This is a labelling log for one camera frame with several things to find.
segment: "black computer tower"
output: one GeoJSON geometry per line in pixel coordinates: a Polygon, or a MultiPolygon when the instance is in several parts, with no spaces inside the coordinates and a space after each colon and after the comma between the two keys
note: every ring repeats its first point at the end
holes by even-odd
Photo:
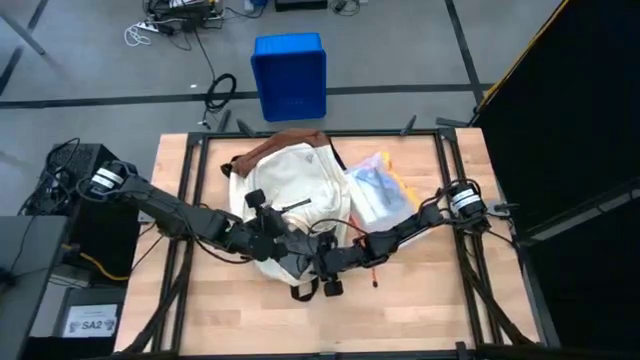
{"type": "MultiPolygon", "coordinates": [[[[74,147],[74,144],[66,145],[50,157],[49,163],[45,165],[49,173],[57,172],[67,163],[65,170],[58,173],[54,180],[43,169],[41,179],[44,179],[44,184],[37,189],[25,214],[46,212],[50,215],[68,216],[69,244],[98,260],[109,273],[127,276],[140,230],[138,210],[125,203],[91,202],[75,193],[78,181],[92,176],[105,161],[118,158],[101,144],[80,144],[75,151],[74,147]],[[60,189],[61,186],[71,193],[70,201],[63,206],[56,205],[59,199],[65,198],[65,191],[60,189]]],[[[92,282],[109,281],[94,264],[73,251],[66,254],[63,262],[89,270],[92,282]]]]}

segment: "wooden table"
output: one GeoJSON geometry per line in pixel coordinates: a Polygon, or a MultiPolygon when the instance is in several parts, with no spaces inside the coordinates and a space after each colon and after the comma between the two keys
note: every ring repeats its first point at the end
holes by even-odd
{"type": "MultiPolygon", "coordinates": [[[[457,130],[467,177],[478,181],[485,201],[498,199],[484,138],[478,129],[457,130]]],[[[152,183],[176,194],[186,134],[163,135],[152,183]]],[[[245,153],[262,139],[215,139],[209,145],[202,200],[228,209],[228,180],[220,165],[245,153]]],[[[388,151],[394,170],[420,198],[442,185],[434,140],[430,136],[334,138],[345,164],[377,151],[388,151]]],[[[193,188],[199,150],[194,154],[193,188]]],[[[453,171],[453,160],[448,155],[453,171]]],[[[491,219],[493,230],[509,237],[504,221],[491,219]]],[[[438,227],[377,267],[380,286],[371,286],[369,270],[341,275],[345,293],[326,298],[319,291],[309,303],[291,299],[289,287],[264,277],[253,264],[227,265],[196,248],[187,297],[181,353],[274,354],[308,352],[404,351],[452,349],[456,341],[473,346],[453,231],[438,227]]],[[[157,238],[153,231],[139,240],[136,258],[157,238]]],[[[486,234],[485,257],[498,303],[532,340],[538,335],[513,249],[486,234]]],[[[129,282],[116,349],[131,343],[158,302],[167,241],[138,266],[129,282]]],[[[486,323],[484,306],[479,305],[486,323]]],[[[171,326],[170,313],[167,326],[171,326]]],[[[488,326],[485,339],[490,339],[488,326]]]]}

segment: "yellow cable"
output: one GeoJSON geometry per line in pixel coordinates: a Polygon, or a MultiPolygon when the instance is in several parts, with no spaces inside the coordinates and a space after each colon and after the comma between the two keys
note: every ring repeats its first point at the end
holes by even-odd
{"type": "MultiPolygon", "coordinates": [[[[65,250],[71,250],[71,246],[67,245],[67,244],[62,244],[62,248],[65,250]]],[[[85,254],[83,252],[80,253],[80,257],[82,257],[83,259],[86,259],[90,262],[92,262],[97,268],[98,270],[100,270],[100,272],[102,273],[102,275],[108,277],[109,279],[113,280],[113,281],[125,281],[125,280],[129,280],[128,276],[115,276],[112,275],[111,273],[109,273],[104,266],[102,266],[102,264],[96,260],[95,258],[93,258],[91,255],[85,254]]]]}
{"type": "Polygon", "coordinates": [[[509,76],[511,76],[515,68],[518,67],[518,65],[520,65],[520,62],[525,57],[525,55],[529,53],[529,50],[531,50],[531,47],[533,46],[533,44],[538,40],[538,38],[542,35],[542,33],[544,33],[547,30],[549,25],[551,25],[551,23],[556,19],[556,17],[558,17],[558,14],[560,14],[560,12],[562,11],[562,9],[564,9],[567,3],[569,3],[569,0],[564,0],[562,4],[560,4],[560,6],[556,8],[556,11],[553,14],[551,14],[549,21],[547,21],[547,23],[540,29],[540,31],[538,31],[538,33],[533,37],[533,39],[529,41],[529,44],[527,45],[527,47],[520,54],[520,56],[515,61],[515,63],[511,65],[511,68],[509,68],[509,70],[502,77],[502,79],[500,79],[500,81],[498,81],[497,83],[493,84],[493,86],[489,90],[487,90],[487,95],[482,99],[482,101],[480,102],[480,105],[478,105],[478,111],[480,111],[489,102],[489,100],[491,100],[491,98],[493,97],[494,93],[498,90],[498,88],[502,86],[502,84],[509,78],[509,76]]]}

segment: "blue bin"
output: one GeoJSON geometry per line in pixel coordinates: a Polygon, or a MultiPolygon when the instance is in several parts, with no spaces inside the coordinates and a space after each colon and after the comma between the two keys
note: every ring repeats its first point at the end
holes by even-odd
{"type": "Polygon", "coordinates": [[[251,66],[265,120],[317,119],[327,113],[327,54],[319,34],[259,37],[251,66]]]}

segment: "label sticker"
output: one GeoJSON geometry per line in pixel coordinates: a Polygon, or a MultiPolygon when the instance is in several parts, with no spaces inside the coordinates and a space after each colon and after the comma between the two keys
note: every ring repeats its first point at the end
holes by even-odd
{"type": "Polygon", "coordinates": [[[480,196],[473,195],[473,196],[469,196],[469,197],[463,199],[460,202],[452,204],[451,207],[453,208],[453,210],[455,210],[457,212],[458,210],[462,209],[463,207],[465,207],[465,206],[467,206],[467,205],[469,205],[471,203],[474,203],[476,201],[480,201],[480,196]]]}
{"type": "Polygon", "coordinates": [[[118,305],[72,306],[63,337],[111,337],[116,331],[118,305]]]}
{"type": "Polygon", "coordinates": [[[98,174],[93,175],[93,177],[91,178],[91,181],[95,181],[100,185],[106,186],[109,189],[113,189],[114,183],[109,181],[109,180],[107,180],[107,179],[105,179],[105,178],[103,178],[102,176],[100,176],[98,174]]]}
{"type": "Polygon", "coordinates": [[[111,179],[117,182],[118,184],[122,184],[122,182],[124,181],[124,179],[118,176],[118,174],[114,174],[107,169],[103,169],[103,168],[98,169],[98,174],[102,175],[103,177],[106,177],[107,179],[111,179]]]}
{"type": "Polygon", "coordinates": [[[454,203],[456,203],[456,202],[458,202],[458,201],[460,201],[460,200],[462,200],[462,199],[466,198],[467,196],[471,196],[471,195],[473,195],[473,194],[474,194],[473,190],[471,190],[471,189],[467,189],[467,190],[465,190],[465,191],[461,192],[460,194],[457,194],[456,196],[454,196],[454,197],[451,199],[451,201],[452,201],[452,202],[454,202],[454,203]]]}

